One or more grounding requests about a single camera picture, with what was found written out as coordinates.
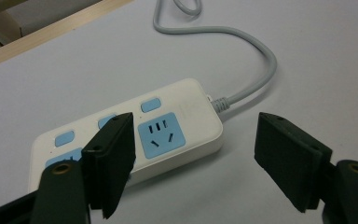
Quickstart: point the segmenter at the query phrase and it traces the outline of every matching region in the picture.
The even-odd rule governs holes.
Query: power strip
[[[112,117],[132,112],[136,161],[126,187],[212,154],[223,145],[223,125],[195,79],[185,79],[87,116],[36,138],[29,191],[43,170],[79,160],[81,149]]]

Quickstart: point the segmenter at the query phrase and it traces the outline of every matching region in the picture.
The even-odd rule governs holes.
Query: power cord
[[[187,15],[190,16],[197,16],[201,12],[201,3],[200,0],[196,1],[196,9],[192,10],[188,7],[184,6],[179,0],[173,0],[173,2]],[[253,94],[254,92],[260,90],[264,85],[266,85],[269,80],[275,74],[277,69],[277,59],[274,53],[265,46],[261,41],[256,39],[255,37],[245,33],[244,31],[226,27],[226,26],[200,26],[200,27],[190,27],[190,28],[167,28],[162,27],[158,24],[159,13],[161,11],[161,0],[157,1],[156,10],[153,18],[153,26],[154,28],[163,34],[166,35],[189,35],[189,34],[201,34],[201,33],[222,33],[228,35],[235,35],[243,40],[251,43],[255,46],[258,50],[260,50],[268,61],[268,71],[267,73],[262,76],[257,82],[255,82],[249,88],[244,89],[243,91],[237,92],[236,94],[227,97],[222,97],[217,100],[212,101],[212,105],[214,110],[217,113],[220,113],[224,110],[229,109],[229,107],[238,101],[248,97],[249,95]]]

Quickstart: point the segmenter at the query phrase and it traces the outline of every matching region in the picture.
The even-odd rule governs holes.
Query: white table
[[[39,134],[186,77],[218,98],[265,72],[262,55],[237,37],[157,33],[154,7],[134,1],[0,63],[0,205],[27,193]],[[111,219],[92,212],[92,223],[322,223],[322,202],[298,213],[255,162],[257,116],[291,120],[334,150],[332,163],[358,160],[358,1],[209,0],[203,7],[192,20],[167,1],[162,24],[248,32],[276,54],[275,78],[220,114],[220,152],[127,189]]]

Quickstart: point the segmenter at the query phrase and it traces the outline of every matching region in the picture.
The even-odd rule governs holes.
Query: white surface
[[[152,99],[159,99],[161,106],[144,113],[141,104]],[[131,179],[127,187],[210,155],[223,145],[222,122],[217,117],[199,82],[187,78],[38,136],[32,148],[29,191],[32,192],[38,188],[40,176],[46,168],[46,161],[76,148],[83,148],[99,131],[98,120],[128,112],[133,114],[136,163],[131,171]],[[169,113],[175,115],[185,143],[172,151],[147,158],[138,133],[138,126]],[[75,133],[75,139],[68,144],[56,147],[54,144],[56,136],[71,131]]]
[[[134,1],[0,64],[0,205],[27,192],[39,134],[185,77],[218,98],[265,71],[262,55],[236,37],[155,32],[154,7]],[[276,77],[221,114],[219,153],[127,189],[113,217],[93,212],[93,223],[322,223],[323,203],[298,213],[255,162],[257,114],[291,120],[334,150],[333,163],[358,160],[358,1],[208,0],[203,7],[194,21],[167,1],[162,24],[246,31],[276,54]]]

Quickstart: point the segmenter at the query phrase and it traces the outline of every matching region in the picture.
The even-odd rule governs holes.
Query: cord strain relief
[[[226,97],[222,97],[220,99],[212,101],[212,106],[214,108],[214,111],[216,111],[216,113],[220,113],[222,111],[229,109],[229,103]]]

